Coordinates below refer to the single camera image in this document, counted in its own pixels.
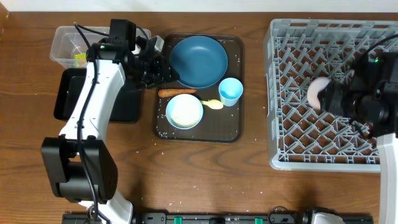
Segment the pink cup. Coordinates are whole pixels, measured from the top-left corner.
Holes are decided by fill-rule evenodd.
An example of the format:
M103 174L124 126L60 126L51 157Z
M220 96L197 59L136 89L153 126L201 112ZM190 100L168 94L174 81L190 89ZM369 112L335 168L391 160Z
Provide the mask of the pink cup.
M330 79L326 77L319 77L311 82L307 91L307 100L312 108L317 110L321 109L320 100L318 99L318 94L324 90L328 84L331 82Z

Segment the green yellow snack wrapper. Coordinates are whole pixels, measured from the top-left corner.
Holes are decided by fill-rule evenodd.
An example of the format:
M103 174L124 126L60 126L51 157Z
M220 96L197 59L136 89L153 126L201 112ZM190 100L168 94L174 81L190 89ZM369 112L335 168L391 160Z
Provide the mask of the green yellow snack wrapper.
M76 54L76 55L74 55L74 59L85 62L86 61L86 53Z

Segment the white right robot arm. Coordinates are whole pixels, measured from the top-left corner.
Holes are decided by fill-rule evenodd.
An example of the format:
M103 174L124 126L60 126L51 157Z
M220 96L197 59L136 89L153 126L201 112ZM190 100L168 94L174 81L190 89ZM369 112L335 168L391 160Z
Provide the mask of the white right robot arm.
M381 166L379 223L397 223L397 54L357 58L347 85L329 83L320 108L359 123L371 123Z

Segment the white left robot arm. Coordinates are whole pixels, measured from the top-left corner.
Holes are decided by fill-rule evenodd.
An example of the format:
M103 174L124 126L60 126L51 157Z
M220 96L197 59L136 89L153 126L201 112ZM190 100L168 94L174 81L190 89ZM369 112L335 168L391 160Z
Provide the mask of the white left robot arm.
M135 23L112 19L109 32L88 44L86 75L60 134L45 138L41 154L54 196L78 203L84 215L64 223L136 223L133 204L117 189L118 168L106 147L116 98L123 88L145 90L178 80L162 55L164 40L137 35Z

